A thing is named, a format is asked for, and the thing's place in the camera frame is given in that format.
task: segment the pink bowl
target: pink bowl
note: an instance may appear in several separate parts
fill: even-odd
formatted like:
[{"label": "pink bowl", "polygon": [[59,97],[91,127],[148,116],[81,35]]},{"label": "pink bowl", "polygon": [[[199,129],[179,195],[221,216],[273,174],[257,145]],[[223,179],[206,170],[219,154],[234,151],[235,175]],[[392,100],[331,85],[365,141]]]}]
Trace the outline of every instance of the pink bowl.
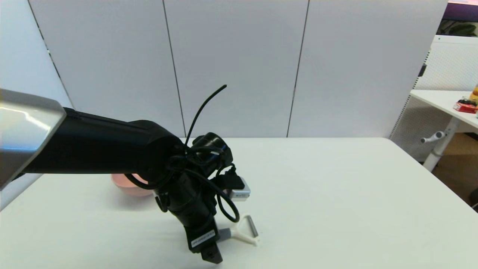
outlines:
[{"label": "pink bowl", "polygon": [[[140,178],[137,174],[133,174],[133,176],[143,182],[147,183],[145,180]],[[152,190],[145,190],[133,184],[125,175],[123,174],[111,174],[111,180],[113,183],[122,190],[125,194],[131,196],[148,196],[152,194]]]}]

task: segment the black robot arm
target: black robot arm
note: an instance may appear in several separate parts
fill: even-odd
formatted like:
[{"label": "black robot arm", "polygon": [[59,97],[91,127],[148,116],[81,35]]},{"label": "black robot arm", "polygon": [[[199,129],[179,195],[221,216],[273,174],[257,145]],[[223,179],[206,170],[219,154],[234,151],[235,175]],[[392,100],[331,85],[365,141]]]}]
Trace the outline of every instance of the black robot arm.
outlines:
[{"label": "black robot arm", "polygon": [[[224,88],[201,106],[191,128],[205,104]],[[242,190],[245,184],[235,172],[230,148],[219,136],[208,133],[188,147],[150,121],[127,123],[68,108],[65,111],[66,118],[23,173],[123,173],[139,187],[153,190],[160,209],[179,219],[193,253],[200,252],[203,260],[216,264],[222,261],[216,244],[216,205],[228,219],[239,221],[231,191]],[[227,167],[231,169],[220,175]],[[216,176],[209,180],[214,172]],[[133,173],[147,183],[135,179]],[[226,213],[221,198],[234,217]]]}]

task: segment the bottle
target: bottle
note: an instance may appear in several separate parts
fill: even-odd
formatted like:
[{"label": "bottle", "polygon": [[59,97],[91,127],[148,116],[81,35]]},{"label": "bottle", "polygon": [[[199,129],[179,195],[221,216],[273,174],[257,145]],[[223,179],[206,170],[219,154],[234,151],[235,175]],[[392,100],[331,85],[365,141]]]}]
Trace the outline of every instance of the bottle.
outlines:
[{"label": "bottle", "polygon": [[478,84],[475,86],[475,89],[470,94],[470,101],[478,102]]}]

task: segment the white table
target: white table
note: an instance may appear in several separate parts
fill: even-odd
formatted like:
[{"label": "white table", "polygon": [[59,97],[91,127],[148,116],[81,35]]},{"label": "white table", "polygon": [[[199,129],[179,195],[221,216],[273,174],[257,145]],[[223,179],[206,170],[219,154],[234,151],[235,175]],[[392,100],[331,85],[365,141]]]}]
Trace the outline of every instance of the white table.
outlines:
[{"label": "white table", "polygon": [[475,114],[458,112],[453,109],[456,101],[460,100],[463,96],[470,96],[471,91],[451,91],[451,90],[412,90],[410,95],[417,98],[431,106],[438,108],[439,110],[446,112],[452,116],[450,123],[445,129],[447,136],[438,141],[435,148],[428,155],[425,160],[424,167],[429,171],[435,168],[436,164],[440,160],[443,152],[450,143],[453,135],[455,134],[460,122],[466,122],[467,124],[478,128],[478,119]]},{"label": "white table", "polygon": [[152,197],[108,175],[45,175],[2,212],[0,268],[476,268],[478,214],[391,141],[225,140],[258,247],[227,240],[223,263],[203,262]]}]

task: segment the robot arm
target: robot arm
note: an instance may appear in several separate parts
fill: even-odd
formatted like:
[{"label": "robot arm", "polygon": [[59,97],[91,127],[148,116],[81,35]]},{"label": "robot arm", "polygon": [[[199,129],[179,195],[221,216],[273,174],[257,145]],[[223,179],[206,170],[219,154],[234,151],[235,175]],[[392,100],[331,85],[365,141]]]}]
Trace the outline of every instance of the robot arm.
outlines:
[{"label": "robot arm", "polygon": [[[154,190],[161,210],[183,224],[193,253],[213,263],[222,261],[216,245],[216,204],[225,213],[222,197],[236,214],[228,218],[239,221],[231,198],[247,185],[235,173],[231,150],[219,136],[200,136],[189,148],[150,121],[127,123],[62,108],[38,96],[0,93],[0,118],[6,122],[1,127],[0,190],[20,173],[123,173]],[[220,175],[228,166],[232,169]],[[208,180],[214,171],[216,177]],[[148,184],[135,180],[133,173]]]}]

